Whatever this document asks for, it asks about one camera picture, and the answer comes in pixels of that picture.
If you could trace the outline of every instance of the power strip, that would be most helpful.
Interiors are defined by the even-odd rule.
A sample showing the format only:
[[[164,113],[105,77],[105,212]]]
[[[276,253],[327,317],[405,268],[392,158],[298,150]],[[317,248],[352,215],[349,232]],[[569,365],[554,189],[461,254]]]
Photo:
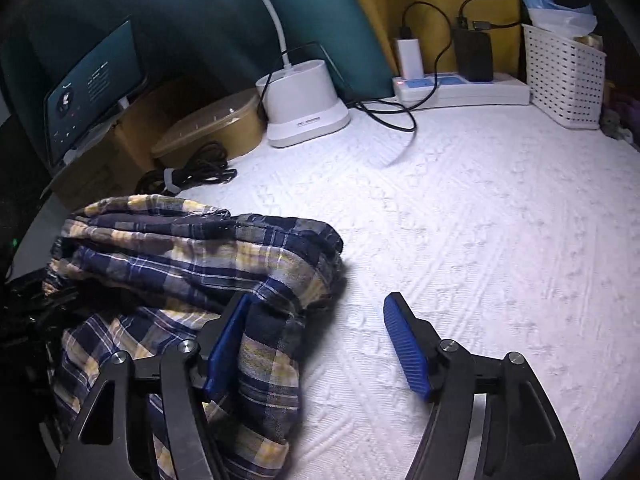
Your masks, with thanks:
[[[404,106],[412,106],[427,97],[433,89],[433,75],[422,79],[393,79],[394,92]],[[438,89],[416,108],[450,106],[528,105],[530,90],[523,82],[508,74],[495,73],[494,80],[472,83],[455,72],[438,74]]]

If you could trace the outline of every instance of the white bedspread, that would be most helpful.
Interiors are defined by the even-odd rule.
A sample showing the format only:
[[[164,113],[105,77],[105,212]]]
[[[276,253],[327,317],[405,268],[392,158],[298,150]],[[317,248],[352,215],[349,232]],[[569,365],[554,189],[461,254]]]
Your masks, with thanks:
[[[262,144],[233,161],[232,183],[183,194],[323,220],[344,239],[348,286],[303,367],[286,478],[404,478],[429,409],[386,334],[395,290],[471,352],[524,354],[582,480],[601,478],[640,420],[640,153],[533,106],[442,108],[416,114],[414,145],[388,166],[409,134],[352,114],[321,139]]]

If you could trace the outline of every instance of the desk lamp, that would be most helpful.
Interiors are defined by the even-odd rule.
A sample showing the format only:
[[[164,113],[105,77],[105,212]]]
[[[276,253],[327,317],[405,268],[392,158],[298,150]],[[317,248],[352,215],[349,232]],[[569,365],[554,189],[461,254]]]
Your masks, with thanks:
[[[270,0],[262,2],[276,28],[284,65],[255,84],[263,95],[270,145],[284,148],[345,127],[349,111],[335,92],[326,63],[313,59],[292,65],[276,10]]]

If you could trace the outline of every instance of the plaid shirt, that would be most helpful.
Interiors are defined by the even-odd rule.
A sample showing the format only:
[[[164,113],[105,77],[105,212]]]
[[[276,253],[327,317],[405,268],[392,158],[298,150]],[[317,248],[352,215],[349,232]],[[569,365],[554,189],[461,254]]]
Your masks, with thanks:
[[[63,335],[53,390],[65,430],[114,352],[140,359],[195,338],[218,317],[218,305],[242,290],[255,301],[238,355],[238,389],[205,412],[232,478],[273,478],[300,405],[296,354],[306,310],[335,291],[341,251],[340,236],[323,222],[231,217],[159,195],[110,198],[71,216],[52,249],[45,292],[83,281],[116,290],[119,300],[116,309],[88,305],[95,313]],[[174,478],[158,396],[150,396],[149,411],[161,475]]]

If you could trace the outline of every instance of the ribbed blue pad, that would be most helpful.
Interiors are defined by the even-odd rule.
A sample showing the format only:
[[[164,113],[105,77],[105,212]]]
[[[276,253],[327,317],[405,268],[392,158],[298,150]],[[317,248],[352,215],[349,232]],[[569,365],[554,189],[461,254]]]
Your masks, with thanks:
[[[245,294],[240,299],[236,310],[229,318],[216,346],[209,355],[207,381],[204,386],[209,400],[218,400],[216,397],[228,391],[229,386],[238,376],[238,352],[244,333],[246,314],[251,304],[252,296],[250,294]]]
[[[409,388],[421,398],[426,399],[431,386],[429,384],[427,359],[420,351],[420,347],[404,319],[398,304],[391,296],[385,298],[383,308],[386,331],[389,332],[391,342],[396,349],[398,360]]]

